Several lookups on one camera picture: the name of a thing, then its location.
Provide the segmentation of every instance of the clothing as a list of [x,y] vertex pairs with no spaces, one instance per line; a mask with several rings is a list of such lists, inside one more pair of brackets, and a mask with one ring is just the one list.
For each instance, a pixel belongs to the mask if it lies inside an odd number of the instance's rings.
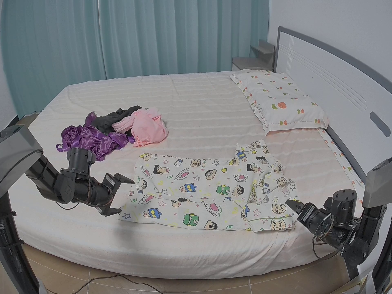
[[97,116],[92,122],[91,125],[95,126],[98,130],[100,130],[105,135],[108,135],[115,130],[112,128],[112,124],[121,121],[126,116],[130,116],[136,110],[139,110],[141,107],[135,105],[130,107],[128,110],[119,109],[116,112],[111,112],[106,116]]
[[292,229],[286,204],[298,198],[263,140],[237,145],[232,160],[188,159],[145,153],[135,166],[121,220],[206,230]]
[[71,125],[61,132],[62,144],[57,144],[58,151],[68,151],[73,147],[80,147],[91,150],[96,155],[97,161],[103,161],[107,154],[113,150],[121,149],[130,142],[135,142],[132,136],[123,133],[112,132],[108,135],[101,133],[91,123],[96,118],[94,112],[87,117],[83,126],[77,127]]
[[161,117],[162,114],[155,107],[148,110],[142,108],[123,120],[114,123],[112,127],[116,132],[121,133],[131,129],[135,138],[134,146],[145,146],[147,144],[159,143],[166,138],[168,130]]

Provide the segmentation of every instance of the mattress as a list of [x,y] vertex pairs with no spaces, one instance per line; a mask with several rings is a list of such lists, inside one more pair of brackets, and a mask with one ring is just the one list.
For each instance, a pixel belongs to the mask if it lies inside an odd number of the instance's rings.
[[[285,175],[296,180],[303,202],[322,207],[338,189],[353,185],[316,129],[264,136],[262,124],[230,72],[140,76],[93,81],[66,87],[29,127],[44,154],[58,169],[67,168],[66,153],[57,152],[61,131],[82,125],[92,110],[106,115],[133,105],[158,107],[169,129],[161,143],[128,144],[91,167],[101,181],[105,173],[133,178],[142,153],[186,158],[231,159],[237,143],[264,139],[282,161]],[[121,185],[112,207],[119,207],[127,186]],[[312,235],[302,225],[284,232],[185,230],[159,224],[102,217],[80,204],[66,211],[41,197],[24,175],[9,191],[20,237],[33,247],[82,265],[143,277],[226,278],[267,273],[316,260]],[[334,249],[317,247],[319,256]]]

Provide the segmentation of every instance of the pillow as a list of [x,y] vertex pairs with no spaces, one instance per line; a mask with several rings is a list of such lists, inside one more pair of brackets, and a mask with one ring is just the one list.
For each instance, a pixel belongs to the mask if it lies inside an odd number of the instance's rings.
[[230,78],[247,97],[266,135],[272,130],[328,127],[324,110],[287,74],[249,70]]

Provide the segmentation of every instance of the curtain fold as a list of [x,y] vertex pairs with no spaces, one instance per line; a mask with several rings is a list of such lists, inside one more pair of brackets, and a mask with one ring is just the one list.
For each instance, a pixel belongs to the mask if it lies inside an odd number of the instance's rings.
[[267,39],[269,0],[99,0],[107,78],[231,70]]
[[65,86],[105,79],[98,0],[3,0],[4,70],[19,116]]

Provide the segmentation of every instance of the pink garment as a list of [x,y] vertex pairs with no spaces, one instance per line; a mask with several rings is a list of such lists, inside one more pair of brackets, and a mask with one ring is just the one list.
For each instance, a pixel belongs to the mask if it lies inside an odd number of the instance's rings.
[[141,147],[147,144],[159,143],[166,138],[169,132],[161,117],[162,114],[155,107],[148,110],[142,108],[114,123],[112,127],[116,132],[121,133],[131,129],[135,138],[133,145]]

